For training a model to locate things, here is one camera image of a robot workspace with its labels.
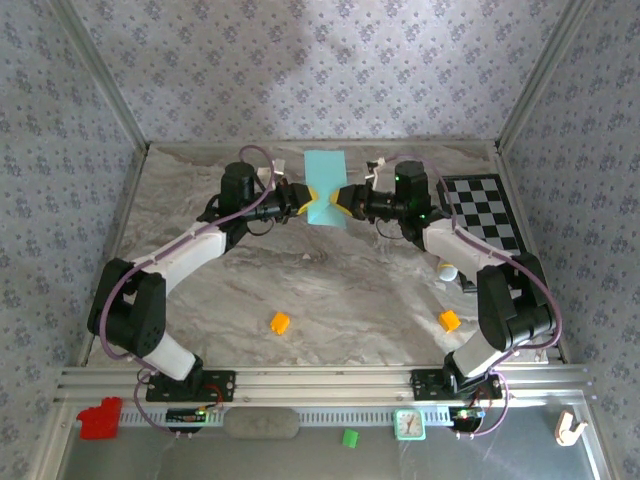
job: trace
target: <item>green cube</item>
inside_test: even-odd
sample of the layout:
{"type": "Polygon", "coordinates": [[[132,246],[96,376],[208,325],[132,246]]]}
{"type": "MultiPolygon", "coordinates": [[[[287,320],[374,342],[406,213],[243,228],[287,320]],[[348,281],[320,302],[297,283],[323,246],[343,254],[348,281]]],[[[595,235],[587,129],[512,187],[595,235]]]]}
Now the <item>green cube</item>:
{"type": "Polygon", "coordinates": [[[356,448],[358,446],[358,439],[360,434],[350,428],[345,428],[344,435],[342,436],[342,444],[345,447],[356,448]]]}

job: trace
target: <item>metal bracket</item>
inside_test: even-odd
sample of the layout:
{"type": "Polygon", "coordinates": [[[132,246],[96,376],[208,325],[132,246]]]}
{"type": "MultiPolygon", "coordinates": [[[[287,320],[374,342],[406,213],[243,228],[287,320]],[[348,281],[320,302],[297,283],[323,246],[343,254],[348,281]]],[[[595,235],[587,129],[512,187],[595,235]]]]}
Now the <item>metal bracket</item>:
{"type": "Polygon", "coordinates": [[[486,380],[474,388],[453,394],[445,388],[444,375],[441,368],[429,368],[411,371],[411,387],[415,401],[428,400],[470,400],[478,389],[486,391],[490,400],[502,398],[500,377],[489,375],[486,380]]]}
{"type": "Polygon", "coordinates": [[[156,375],[150,378],[147,388],[147,402],[198,402],[211,403],[233,401],[236,388],[236,372],[233,370],[203,370],[202,385],[192,391],[183,382],[165,376],[156,375]]]}

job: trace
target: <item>white ball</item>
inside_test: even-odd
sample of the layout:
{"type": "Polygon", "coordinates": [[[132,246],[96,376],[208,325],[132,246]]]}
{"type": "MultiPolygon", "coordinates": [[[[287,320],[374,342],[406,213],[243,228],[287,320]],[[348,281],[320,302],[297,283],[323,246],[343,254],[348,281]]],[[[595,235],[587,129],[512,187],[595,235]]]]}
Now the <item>white ball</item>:
{"type": "Polygon", "coordinates": [[[458,269],[442,258],[438,262],[438,278],[443,282],[452,282],[458,276],[458,269]]]}

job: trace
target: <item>green alarm clock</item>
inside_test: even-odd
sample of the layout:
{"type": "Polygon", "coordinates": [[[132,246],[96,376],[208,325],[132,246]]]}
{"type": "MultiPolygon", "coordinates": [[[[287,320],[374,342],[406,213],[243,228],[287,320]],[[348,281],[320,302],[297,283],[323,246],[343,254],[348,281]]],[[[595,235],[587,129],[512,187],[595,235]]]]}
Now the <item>green alarm clock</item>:
{"type": "Polygon", "coordinates": [[[424,412],[413,408],[403,408],[393,413],[393,429],[398,440],[424,440],[424,412]]]}

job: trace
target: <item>clock face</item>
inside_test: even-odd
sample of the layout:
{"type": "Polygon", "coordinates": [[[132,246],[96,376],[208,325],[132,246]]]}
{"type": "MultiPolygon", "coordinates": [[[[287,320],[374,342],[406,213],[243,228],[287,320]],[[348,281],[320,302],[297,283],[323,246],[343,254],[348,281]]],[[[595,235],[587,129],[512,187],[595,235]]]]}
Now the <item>clock face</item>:
{"type": "Polygon", "coordinates": [[[396,436],[399,439],[423,439],[424,423],[418,410],[398,410],[395,415],[396,436]]]}

